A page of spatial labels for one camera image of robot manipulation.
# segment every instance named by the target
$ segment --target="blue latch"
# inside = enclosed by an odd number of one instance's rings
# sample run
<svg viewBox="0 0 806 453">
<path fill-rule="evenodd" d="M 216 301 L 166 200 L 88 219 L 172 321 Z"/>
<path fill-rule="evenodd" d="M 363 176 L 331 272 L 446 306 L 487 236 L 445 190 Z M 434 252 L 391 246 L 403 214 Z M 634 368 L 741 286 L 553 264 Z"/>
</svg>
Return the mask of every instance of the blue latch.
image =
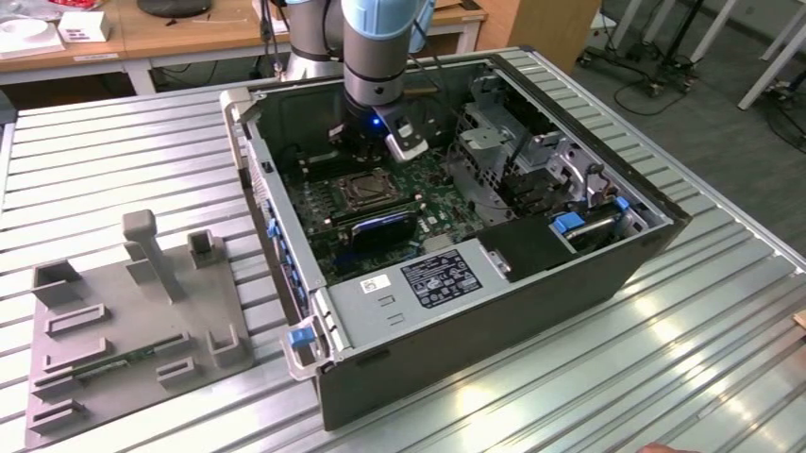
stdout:
<svg viewBox="0 0 806 453">
<path fill-rule="evenodd" d="M 303 346 L 309 346 L 317 341 L 317 332 L 314 327 L 303 327 L 289 332 L 289 342 L 291 347 L 299 349 Z"/>
<path fill-rule="evenodd" d="M 615 205 L 618 206 L 618 210 L 621 210 L 622 212 L 626 211 L 627 208 L 630 208 L 630 202 L 623 196 L 618 196 L 615 198 Z"/>
<path fill-rule="evenodd" d="M 585 225 L 585 220 L 579 217 L 579 214 L 575 212 L 569 212 L 557 216 L 554 219 L 554 228 L 559 234 L 566 234 L 567 231 L 571 231 L 575 228 L 579 228 Z"/>
<path fill-rule="evenodd" d="M 278 226 L 278 219 L 271 218 L 269 220 L 269 237 L 277 238 L 281 235 L 281 227 Z"/>
</svg>

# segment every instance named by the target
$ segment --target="cable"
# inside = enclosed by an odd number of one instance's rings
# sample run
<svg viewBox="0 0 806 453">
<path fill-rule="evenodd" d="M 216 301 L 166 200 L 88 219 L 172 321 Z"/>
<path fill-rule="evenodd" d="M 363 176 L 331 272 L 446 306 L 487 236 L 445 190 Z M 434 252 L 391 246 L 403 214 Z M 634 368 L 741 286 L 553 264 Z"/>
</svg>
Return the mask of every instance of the cable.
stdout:
<svg viewBox="0 0 806 453">
<path fill-rule="evenodd" d="M 282 22 L 286 24 L 286 33 L 291 33 L 291 25 L 289 24 L 289 19 L 286 19 L 286 11 L 282 7 L 278 7 L 278 11 L 281 12 Z"/>
<path fill-rule="evenodd" d="M 605 52 L 613 52 L 618 57 L 618 49 L 614 47 L 614 37 L 610 33 L 610 28 L 607 27 L 607 16 L 602 12 L 605 10 L 605 0 L 602 0 L 602 4 L 599 7 L 599 13 L 602 14 L 602 25 L 605 25 L 605 35 L 607 36 L 607 42 L 605 43 Z"/>
<path fill-rule="evenodd" d="M 269 58 L 269 44 L 273 43 L 275 45 L 275 57 L 273 62 L 273 76 L 275 73 L 282 72 L 282 63 L 281 63 L 281 50 L 278 48 L 278 37 L 275 35 L 275 25 L 273 24 L 271 14 L 269 9 L 269 0 L 261 0 L 261 39 L 263 40 L 263 54 Z"/>
<path fill-rule="evenodd" d="M 429 75 L 429 70 L 423 66 L 423 63 L 419 61 L 419 59 L 417 59 L 417 57 L 413 54 L 410 54 L 409 57 L 410 57 L 410 59 L 413 59 L 414 64 L 419 68 L 419 71 L 423 74 L 423 76 L 429 79 L 429 82 L 437 88 L 437 91 L 439 93 L 442 93 L 442 95 L 445 97 L 445 99 L 443 99 L 443 107 L 447 108 L 451 111 L 451 113 L 454 114 L 454 116 L 457 116 L 457 119 L 459 120 L 459 122 L 462 123 L 462 125 L 465 127 L 467 127 L 469 129 L 473 129 L 474 128 L 473 125 L 470 124 L 470 122 L 467 121 L 467 119 L 462 115 L 459 115 L 459 113 L 454 109 L 454 106 L 451 105 L 451 93 L 449 91 L 449 84 L 445 81 L 445 67 L 442 66 L 442 60 L 439 59 L 439 55 L 437 54 L 437 51 L 435 51 L 434 47 L 431 46 L 431 43 L 429 42 L 429 35 L 426 34 L 426 31 L 423 30 L 423 27 L 419 25 L 419 21 L 418 20 L 414 20 L 414 28 L 417 29 L 417 32 L 419 33 L 419 35 L 423 38 L 423 41 L 426 43 L 426 49 L 429 50 L 429 53 L 431 54 L 431 57 L 433 57 L 434 62 L 437 64 L 437 73 L 439 75 L 439 81 L 442 82 L 442 87 L 439 87 L 439 84 L 437 83 L 437 81 Z"/>
<path fill-rule="evenodd" d="M 330 13 L 330 3 L 331 0 L 325 0 L 325 13 L 323 13 L 323 42 L 325 42 L 325 51 L 327 55 L 334 58 L 334 52 L 330 48 L 330 42 L 327 42 L 327 14 Z"/>
<path fill-rule="evenodd" d="M 658 0 L 656 5 L 653 6 L 653 10 L 650 11 L 650 16 L 646 18 L 646 22 L 643 23 L 643 27 L 641 28 L 641 33 L 638 34 L 639 36 L 643 36 L 646 29 L 650 27 L 650 24 L 656 20 L 656 14 L 658 14 L 658 8 L 661 7 L 661 3 L 664 3 L 664 0 Z"/>
<path fill-rule="evenodd" d="M 685 97 L 688 96 L 688 93 L 685 92 L 681 95 L 681 97 L 678 97 L 674 101 L 672 101 L 669 104 L 666 104 L 661 109 L 658 109 L 656 111 L 638 111 L 638 110 L 630 109 L 627 106 L 623 105 L 623 103 L 621 102 L 621 99 L 618 99 L 618 95 L 626 89 L 635 87 L 639 83 L 643 83 L 645 81 L 646 81 L 646 79 L 637 80 L 635 82 L 630 82 L 623 87 L 621 87 L 618 90 L 615 90 L 615 92 L 614 92 L 614 101 L 615 101 L 615 103 L 618 104 L 619 107 L 622 107 L 625 110 L 627 110 L 630 113 L 634 113 L 635 115 L 639 115 L 639 116 L 658 116 L 665 111 L 668 111 L 672 106 L 674 106 L 676 104 L 678 104 L 685 99 Z"/>
<path fill-rule="evenodd" d="M 788 119 L 788 121 L 793 124 L 796 129 L 800 131 L 801 135 L 806 135 L 806 130 L 804 130 L 804 127 L 801 127 L 801 125 L 797 123 L 796 119 L 790 116 L 788 111 L 785 109 L 782 109 L 777 103 L 776 103 L 776 107 L 778 108 L 778 111 L 781 112 L 784 117 Z"/>
<path fill-rule="evenodd" d="M 204 81 L 204 83 L 202 83 L 200 85 L 196 85 L 194 83 L 190 83 L 187 80 L 183 80 L 182 78 L 176 77 L 175 75 L 168 74 L 163 68 L 155 68 L 162 74 L 163 76 L 166 76 L 167 78 L 172 79 L 174 81 L 192 87 L 192 88 L 202 88 L 206 85 L 208 85 L 212 81 L 212 75 L 215 74 L 215 68 L 218 68 L 218 60 L 212 63 L 212 68 L 211 68 L 211 73 L 207 77 L 207 80 Z"/>
<path fill-rule="evenodd" d="M 191 67 L 191 65 L 192 65 L 192 63 L 188 63 L 188 64 L 186 64 L 184 68 L 178 69 L 178 70 L 171 70 L 168 68 L 163 68 L 163 71 L 166 71 L 168 73 L 182 74 L 182 73 L 184 73 L 188 70 L 188 68 Z"/>
<path fill-rule="evenodd" d="M 796 122 L 796 119 L 790 116 L 790 114 L 786 112 L 785 109 L 781 108 L 781 106 L 778 105 L 778 103 L 770 99 L 770 104 L 774 107 L 774 109 L 777 109 L 784 116 L 786 117 L 788 121 L 793 124 L 793 126 L 797 128 L 797 130 L 801 133 L 801 136 L 806 135 L 804 133 L 804 128 L 800 126 L 800 124 Z M 773 111 L 774 109 L 768 109 L 766 113 L 765 113 L 765 120 L 768 121 L 768 127 L 770 128 L 770 132 L 776 135 L 776 137 L 778 137 L 778 139 L 781 139 L 781 141 L 788 144 L 796 151 L 798 151 L 800 153 L 806 154 L 806 149 L 802 148 L 801 145 L 798 145 L 797 143 L 794 143 L 785 135 L 781 131 L 778 131 L 778 129 L 776 129 L 776 126 L 773 124 Z"/>
</svg>

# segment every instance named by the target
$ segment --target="green circuit board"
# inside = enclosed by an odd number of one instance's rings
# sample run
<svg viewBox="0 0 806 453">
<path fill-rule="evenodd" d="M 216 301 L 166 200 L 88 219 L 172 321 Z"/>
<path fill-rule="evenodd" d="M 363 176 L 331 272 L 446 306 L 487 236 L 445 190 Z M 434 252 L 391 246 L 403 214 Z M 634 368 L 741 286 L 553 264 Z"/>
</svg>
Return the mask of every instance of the green circuit board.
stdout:
<svg viewBox="0 0 806 453">
<path fill-rule="evenodd" d="M 285 183 L 291 203 L 331 285 L 430 253 L 439 244 L 458 243 L 483 228 L 438 153 L 329 180 L 290 179 Z M 417 215 L 414 236 L 395 247 L 346 260 L 350 229 L 399 212 Z"/>
</svg>

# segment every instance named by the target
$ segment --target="label sticker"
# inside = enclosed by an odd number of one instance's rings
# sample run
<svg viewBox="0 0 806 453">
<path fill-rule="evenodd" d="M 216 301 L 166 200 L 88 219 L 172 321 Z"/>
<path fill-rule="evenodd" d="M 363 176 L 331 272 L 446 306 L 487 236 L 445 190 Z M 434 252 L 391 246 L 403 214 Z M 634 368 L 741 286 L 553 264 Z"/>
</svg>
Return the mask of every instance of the label sticker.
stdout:
<svg viewBox="0 0 806 453">
<path fill-rule="evenodd" d="M 419 304 L 427 309 L 482 288 L 482 283 L 457 250 L 406 266 L 401 271 Z"/>
<path fill-rule="evenodd" d="M 365 294 L 370 294 L 373 291 L 378 291 L 391 284 L 390 277 L 386 274 L 382 274 L 378 277 L 362 281 L 362 290 L 365 290 Z"/>
<path fill-rule="evenodd" d="M 118 59 L 118 54 L 96 54 L 96 55 L 82 55 L 74 57 L 74 61 L 96 61 L 99 59 Z"/>
</svg>

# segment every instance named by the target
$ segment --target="gray plastic base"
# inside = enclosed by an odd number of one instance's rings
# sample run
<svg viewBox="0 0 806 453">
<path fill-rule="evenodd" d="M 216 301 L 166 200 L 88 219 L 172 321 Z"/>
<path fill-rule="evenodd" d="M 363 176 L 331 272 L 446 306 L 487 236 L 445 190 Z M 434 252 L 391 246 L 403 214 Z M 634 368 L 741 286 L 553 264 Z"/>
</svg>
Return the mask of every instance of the gray plastic base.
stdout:
<svg viewBox="0 0 806 453">
<path fill-rule="evenodd" d="M 223 242 L 211 240 L 222 252 Z M 34 315 L 28 448 L 253 366 L 223 253 L 203 266 L 187 245 L 163 254 L 186 294 L 174 302 L 147 260 L 80 275 L 67 261 L 35 270 L 34 293 L 47 304 L 38 299 Z"/>
</svg>

